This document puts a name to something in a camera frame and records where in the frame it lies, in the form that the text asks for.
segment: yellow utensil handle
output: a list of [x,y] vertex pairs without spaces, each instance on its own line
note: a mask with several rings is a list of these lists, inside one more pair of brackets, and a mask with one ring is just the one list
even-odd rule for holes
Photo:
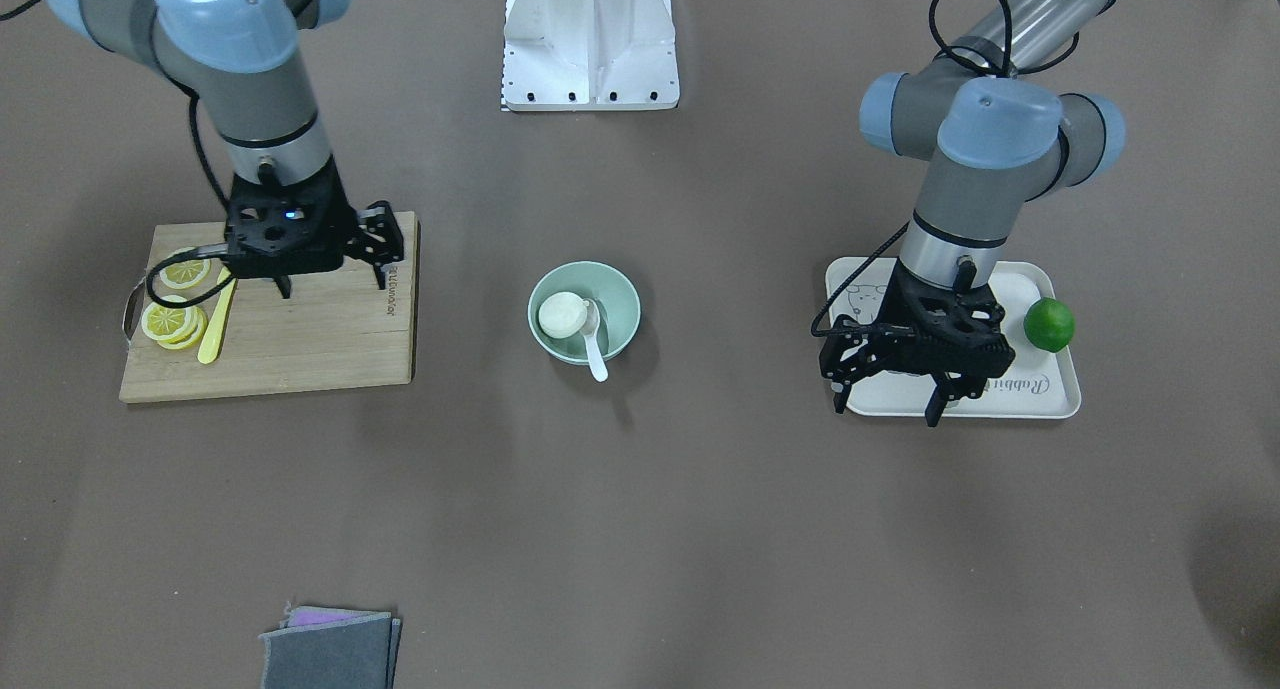
[[[224,268],[218,275],[218,283],[225,282],[229,275],[232,273]],[[205,329],[205,338],[200,342],[200,352],[196,353],[200,364],[212,364],[223,351],[223,333],[227,332],[227,314],[232,309],[233,292],[236,292],[236,279],[218,293],[218,305],[214,307],[214,315],[209,318],[209,328]]]

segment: gray table surface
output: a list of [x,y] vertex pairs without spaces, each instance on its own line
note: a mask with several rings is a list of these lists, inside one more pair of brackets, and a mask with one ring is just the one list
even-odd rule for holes
[[[404,688],[1280,680],[1275,0],[1126,0],[1038,78],[1129,119],[1006,252],[1074,307],[1084,406],[934,430],[832,414],[806,334],[910,214],[856,106],[929,0],[675,0],[678,109],[524,117],[502,1],[302,38],[348,193],[424,224],[413,383],[146,407],[122,301],[154,225],[219,215],[184,99],[0,26],[0,685],[252,686],[288,601],[397,612]],[[604,385],[525,325],[576,259],[645,306]]]

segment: green bowl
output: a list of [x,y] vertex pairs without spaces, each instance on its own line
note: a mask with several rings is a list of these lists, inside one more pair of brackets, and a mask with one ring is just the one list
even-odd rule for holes
[[586,343],[581,334],[552,339],[538,325],[538,307],[557,292],[573,292],[600,307],[600,348],[605,361],[616,357],[640,328],[640,295],[617,269],[599,261],[575,261],[549,270],[529,297],[529,329],[552,356],[586,366]]

